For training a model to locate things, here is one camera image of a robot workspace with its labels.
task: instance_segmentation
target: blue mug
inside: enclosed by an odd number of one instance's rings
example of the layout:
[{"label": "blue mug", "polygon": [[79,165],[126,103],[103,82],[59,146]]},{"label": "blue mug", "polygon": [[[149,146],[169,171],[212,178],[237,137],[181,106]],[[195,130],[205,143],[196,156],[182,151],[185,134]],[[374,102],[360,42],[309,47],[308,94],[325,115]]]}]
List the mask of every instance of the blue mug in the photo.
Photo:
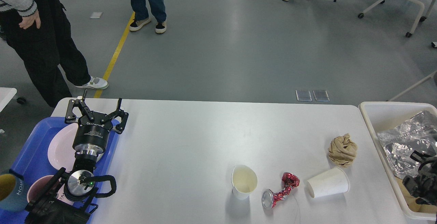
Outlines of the blue mug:
[{"label": "blue mug", "polygon": [[27,193],[29,185],[23,176],[9,170],[0,173],[0,209],[22,211],[28,205]]}]

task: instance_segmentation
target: tipped paper cup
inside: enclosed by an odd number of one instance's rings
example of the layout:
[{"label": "tipped paper cup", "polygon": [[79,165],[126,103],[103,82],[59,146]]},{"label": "tipped paper cup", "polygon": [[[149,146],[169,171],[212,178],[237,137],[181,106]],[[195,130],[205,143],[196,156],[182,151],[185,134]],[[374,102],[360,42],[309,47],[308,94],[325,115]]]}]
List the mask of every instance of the tipped paper cup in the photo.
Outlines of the tipped paper cup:
[{"label": "tipped paper cup", "polygon": [[335,167],[309,179],[307,187],[311,197],[317,198],[346,193],[349,191],[351,184],[343,169]]},{"label": "tipped paper cup", "polygon": [[[45,185],[47,185],[48,181],[52,177],[53,176],[43,176],[43,177],[39,178],[37,181],[35,181],[35,183],[33,183],[31,185],[31,187],[29,188],[29,191],[27,194],[27,201],[30,202],[30,200],[35,200],[38,193],[44,188]],[[65,197],[64,187],[61,187],[61,189],[59,189],[56,198],[67,203],[67,204],[73,205],[73,202],[68,200],[67,197]]]},{"label": "tipped paper cup", "polygon": [[255,172],[245,165],[237,165],[232,171],[232,193],[237,199],[246,199],[258,185]]}]

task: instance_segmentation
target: white sneaker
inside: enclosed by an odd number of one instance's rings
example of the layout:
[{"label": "white sneaker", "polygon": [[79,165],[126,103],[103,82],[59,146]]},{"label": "white sneaker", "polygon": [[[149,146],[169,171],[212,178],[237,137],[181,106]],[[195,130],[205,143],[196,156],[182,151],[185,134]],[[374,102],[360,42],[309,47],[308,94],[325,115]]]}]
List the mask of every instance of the white sneaker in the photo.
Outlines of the white sneaker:
[{"label": "white sneaker", "polygon": [[103,90],[103,89],[108,88],[108,82],[103,78],[91,76],[91,80],[88,83],[83,84],[82,86],[76,86],[76,87]]},{"label": "white sneaker", "polygon": [[146,19],[144,19],[144,20],[139,20],[139,21],[137,21],[137,20],[134,19],[133,23],[131,23],[131,24],[129,25],[129,31],[130,31],[130,32],[138,31],[138,30],[140,30],[144,25],[150,23],[151,21],[152,21],[152,19],[150,19],[150,17],[148,17],[148,18],[146,18]]}]

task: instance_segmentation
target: chair wheel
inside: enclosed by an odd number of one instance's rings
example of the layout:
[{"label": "chair wheel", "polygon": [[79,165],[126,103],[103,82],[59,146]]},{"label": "chair wheel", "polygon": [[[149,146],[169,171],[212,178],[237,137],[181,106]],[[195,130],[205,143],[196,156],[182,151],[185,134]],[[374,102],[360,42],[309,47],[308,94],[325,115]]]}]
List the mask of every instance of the chair wheel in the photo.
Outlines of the chair wheel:
[{"label": "chair wheel", "polygon": [[26,103],[26,98],[25,97],[18,97],[17,98],[17,103],[18,104],[25,104]]}]

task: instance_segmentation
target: plate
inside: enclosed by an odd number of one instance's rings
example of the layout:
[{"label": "plate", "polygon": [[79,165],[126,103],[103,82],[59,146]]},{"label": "plate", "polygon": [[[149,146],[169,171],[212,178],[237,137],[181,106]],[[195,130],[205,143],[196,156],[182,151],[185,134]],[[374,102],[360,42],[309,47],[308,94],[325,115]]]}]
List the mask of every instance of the plate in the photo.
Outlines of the plate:
[{"label": "plate", "polygon": [[[61,129],[52,139],[47,150],[47,157],[50,164],[56,169],[64,167],[66,172],[73,169],[75,161],[75,150],[73,141],[76,136],[78,124],[72,123]],[[97,162],[103,156],[103,153],[97,157]]]}]

